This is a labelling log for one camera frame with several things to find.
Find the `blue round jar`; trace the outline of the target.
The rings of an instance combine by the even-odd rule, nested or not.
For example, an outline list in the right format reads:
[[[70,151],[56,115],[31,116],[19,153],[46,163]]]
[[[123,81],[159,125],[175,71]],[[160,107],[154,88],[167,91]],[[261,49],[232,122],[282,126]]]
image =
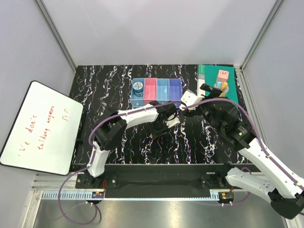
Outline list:
[[[136,81],[133,83],[133,93],[136,96],[143,96],[144,83],[141,81]]]

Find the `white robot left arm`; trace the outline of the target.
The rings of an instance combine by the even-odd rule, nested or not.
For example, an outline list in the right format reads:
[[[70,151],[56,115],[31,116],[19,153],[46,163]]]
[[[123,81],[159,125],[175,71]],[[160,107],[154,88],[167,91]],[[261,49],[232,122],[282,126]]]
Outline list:
[[[89,173],[86,183],[92,188],[98,188],[102,184],[102,174],[105,171],[108,155],[120,144],[126,130],[147,124],[151,137],[155,139],[179,125],[181,110],[176,104],[180,103],[177,101],[160,104],[152,101],[132,110],[105,111],[101,122],[95,126],[88,138],[93,150],[86,166]]]

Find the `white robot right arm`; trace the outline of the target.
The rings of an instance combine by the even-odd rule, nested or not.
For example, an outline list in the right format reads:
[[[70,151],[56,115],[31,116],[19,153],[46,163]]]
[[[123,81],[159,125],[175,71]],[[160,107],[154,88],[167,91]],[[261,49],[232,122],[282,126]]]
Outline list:
[[[229,185],[242,188],[268,202],[274,211],[286,219],[304,213],[304,180],[264,144],[248,113],[237,102],[220,97],[221,90],[203,84],[208,96],[197,96],[187,90],[181,97],[185,116],[202,115],[217,130],[224,142],[249,159],[266,177],[261,179],[237,167],[227,165],[218,174],[220,188]]]

